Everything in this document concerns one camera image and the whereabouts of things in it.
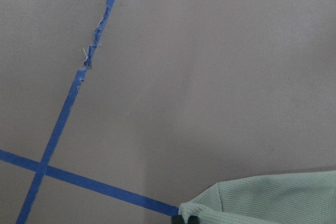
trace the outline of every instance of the waffle knit fabric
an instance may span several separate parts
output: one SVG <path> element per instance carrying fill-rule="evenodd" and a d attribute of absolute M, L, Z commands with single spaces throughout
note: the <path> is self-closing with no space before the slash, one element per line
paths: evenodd
<path fill-rule="evenodd" d="M 182 203 L 179 214 L 200 224 L 335 224 L 336 170 L 220 182 Z"/>

